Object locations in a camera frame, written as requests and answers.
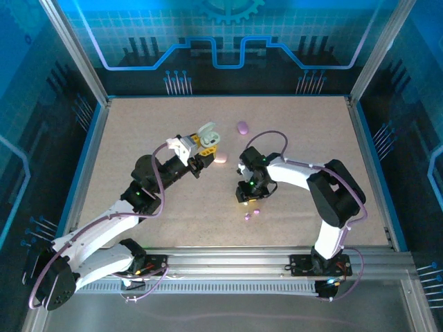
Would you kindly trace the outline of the right aluminium side rail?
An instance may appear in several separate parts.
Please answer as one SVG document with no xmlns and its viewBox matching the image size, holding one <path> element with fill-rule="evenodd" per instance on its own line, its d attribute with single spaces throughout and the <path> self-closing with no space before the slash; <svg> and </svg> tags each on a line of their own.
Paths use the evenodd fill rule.
<svg viewBox="0 0 443 332">
<path fill-rule="evenodd" d="M 438 327 L 416 271 L 413 256 L 406 249 L 406 240 L 404 239 L 404 234 L 399 224 L 399 219 L 395 212 L 363 111 L 359 103 L 352 101 L 349 97 L 345 98 L 345 103 L 365 163 L 374 199 L 381 219 L 384 222 L 384 227 L 387 228 L 387 234 L 389 235 L 388 243 L 392 247 L 389 253 L 396 257 L 403 255 L 408 259 L 407 267 L 397 269 L 400 276 L 396 277 L 396 279 L 399 280 L 401 285 L 401 294 L 404 296 L 410 325 L 414 332 L 438 332 Z"/>
</svg>

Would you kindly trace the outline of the aluminium side rail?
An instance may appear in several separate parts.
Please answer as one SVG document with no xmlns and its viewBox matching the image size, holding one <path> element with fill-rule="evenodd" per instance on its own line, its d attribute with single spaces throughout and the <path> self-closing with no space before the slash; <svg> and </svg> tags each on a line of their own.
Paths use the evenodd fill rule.
<svg viewBox="0 0 443 332">
<path fill-rule="evenodd" d="M 98 155 L 100 141 L 105 129 L 111 103 L 98 105 L 80 154 L 66 203 L 58 223 L 56 236 L 63 236 L 77 228 L 87 195 L 93 168 Z M 21 332 L 43 332 L 48 312 L 42 308 L 29 310 Z"/>
<path fill-rule="evenodd" d="M 396 277 L 396 279 L 399 280 L 401 285 L 401 294 L 404 296 L 410 325 L 414 332 L 438 332 L 438 327 L 416 271 L 413 256 L 406 249 L 406 240 L 404 239 L 404 234 L 399 224 L 399 219 L 395 212 L 363 111 L 359 103 L 352 101 L 349 97 L 345 98 L 345 103 L 365 163 L 374 199 L 381 219 L 384 222 L 384 227 L 387 228 L 387 234 L 389 235 L 388 243 L 392 247 L 389 253 L 396 257 L 403 255 L 408 259 L 407 267 L 397 269 L 400 276 Z"/>
</svg>

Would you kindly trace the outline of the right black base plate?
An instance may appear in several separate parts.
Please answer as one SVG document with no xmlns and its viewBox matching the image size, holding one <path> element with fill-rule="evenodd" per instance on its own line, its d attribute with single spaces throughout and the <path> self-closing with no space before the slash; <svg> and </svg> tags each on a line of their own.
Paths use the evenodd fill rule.
<svg viewBox="0 0 443 332">
<path fill-rule="evenodd" d="M 285 270 L 292 277 L 344 277 L 352 276 L 352 266 L 348 255 L 339 254 L 325 260 L 316 255 L 290 255 Z"/>
</svg>

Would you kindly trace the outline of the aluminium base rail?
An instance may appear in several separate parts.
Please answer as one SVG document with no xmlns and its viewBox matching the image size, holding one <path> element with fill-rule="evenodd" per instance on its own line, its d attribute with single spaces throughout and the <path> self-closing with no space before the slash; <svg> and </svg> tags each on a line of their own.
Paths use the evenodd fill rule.
<svg viewBox="0 0 443 332">
<path fill-rule="evenodd" d="M 149 255 L 166 255 L 170 267 L 169 278 L 178 279 L 290 279 L 284 267 L 290 255 L 309 255 L 303 246 L 253 247 L 177 247 L 149 248 Z M 405 280 L 417 279 L 413 257 L 409 252 L 397 252 L 389 246 L 357 246 L 344 249 L 352 267 L 352 276 L 361 279 Z"/>
</svg>

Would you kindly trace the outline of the left aluminium frame post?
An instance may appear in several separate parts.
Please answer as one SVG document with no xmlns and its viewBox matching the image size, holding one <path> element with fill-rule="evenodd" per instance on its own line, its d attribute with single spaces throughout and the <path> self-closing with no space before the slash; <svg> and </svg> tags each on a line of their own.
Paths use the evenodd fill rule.
<svg viewBox="0 0 443 332">
<path fill-rule="evenodd" d="M 82 77 L 102 107 L 108 105 L 108 95 L 92 63 L 79 42 L 66 15 L 56 0 L 39 0 L 54 29 L 65 45 L 69 55 L 80 70 Z"/>
</svg>

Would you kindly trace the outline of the mint earbud charging case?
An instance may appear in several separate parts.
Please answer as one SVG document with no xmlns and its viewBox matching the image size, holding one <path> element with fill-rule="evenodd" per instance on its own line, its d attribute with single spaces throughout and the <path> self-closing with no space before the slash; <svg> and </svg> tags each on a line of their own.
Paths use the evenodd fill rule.
<svg viewBox="0 0 443 332">
<path fill-rule="evenodd" d="M 197 136 L 199 138 L 201 146 L 205 148 L 213 147 L 217 145 L 221 140 L 220 135 L 215 131 L 214 122 L 208 122 L 203 125 L 197 131 Z"/>
</svg>

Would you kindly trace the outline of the aluminium frame post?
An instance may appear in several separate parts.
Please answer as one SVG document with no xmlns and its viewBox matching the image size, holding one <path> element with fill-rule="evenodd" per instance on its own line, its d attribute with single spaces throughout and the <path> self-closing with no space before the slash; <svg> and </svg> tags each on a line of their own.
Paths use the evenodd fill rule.
<svg viewBox="0 0 443 332">
<path fill-rule="evenodd" d="M 108 95 L 92 63 L 79 42 L 66 15 L 56 0 L 39 0 L 54 29 L 65 45 L 69 55 L 80 70 L 82 77 L 102 107 L 108 105 Z"/>
<path fill-rule="evenodd" d="M 363 96 L 415 3 L 416 0 L 399 0 L 349 94 L 351 107 L 355 107 Z"/>
</svg>

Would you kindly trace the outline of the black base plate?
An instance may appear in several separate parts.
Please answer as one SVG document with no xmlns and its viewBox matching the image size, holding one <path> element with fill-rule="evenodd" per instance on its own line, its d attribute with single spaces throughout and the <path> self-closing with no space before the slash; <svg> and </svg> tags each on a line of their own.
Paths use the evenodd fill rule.
<svg viewBox="0 0 443 332">
<path fill-rule="evenodd" d="M 127 270 L 113 275 L 125 279 L 148 278 L 161 275 L 167 267 L 167 255 L 136 255 Z"/>
<path fill-rule="evenodd" d="M 325 260 L 316 255 L 290 255 L 285 270 L 292 277 L 344 277 L 352 276 L 352 266 L 348 255 L 339 254 Z"/>
</svg>

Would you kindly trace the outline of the right aluminium frame post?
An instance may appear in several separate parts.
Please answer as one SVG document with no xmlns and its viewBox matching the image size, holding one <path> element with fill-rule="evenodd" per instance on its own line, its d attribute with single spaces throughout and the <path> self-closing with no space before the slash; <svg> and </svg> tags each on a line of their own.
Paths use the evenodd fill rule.
<svg viewBox="0 0 443 332">
<path fill-rule="evenodd" d="M 399 0 L 349 94 L 351 107 L 355 107 L 363 96 L 415 3 L 416 0 Z"/>
</svg>

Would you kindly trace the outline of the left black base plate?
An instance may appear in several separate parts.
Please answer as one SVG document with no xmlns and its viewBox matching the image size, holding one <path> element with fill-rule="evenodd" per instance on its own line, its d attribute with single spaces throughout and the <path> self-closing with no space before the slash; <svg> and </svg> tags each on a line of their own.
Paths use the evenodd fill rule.
<svg viewBox="0 0 443 332">
<path fill-rule="evenodd" d="M 125 279 L 148 278 L 161 275 L 167 267 L 167 255 L 136 255 L 127 270 L 113 275 Z"/>
</svg>

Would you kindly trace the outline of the left aluminium side rail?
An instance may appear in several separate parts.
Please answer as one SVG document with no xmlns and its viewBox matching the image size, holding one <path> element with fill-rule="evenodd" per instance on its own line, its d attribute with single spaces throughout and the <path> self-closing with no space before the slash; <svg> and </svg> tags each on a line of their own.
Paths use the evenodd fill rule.
<svg viewBox="0 0 443 332">
<path fill-rule="evenodd" d="M 66 203 L 58 223 L 56 236 L 63 236 L 77 228 L 87 195 L 93 168 L 98 155 L 100 141 L 105 129 L 111 103 L 98 105 L 80 154 Z M 42 308 L 29 310 L 21 332 L 43 332 L 48 312 Z"/>
</svg>

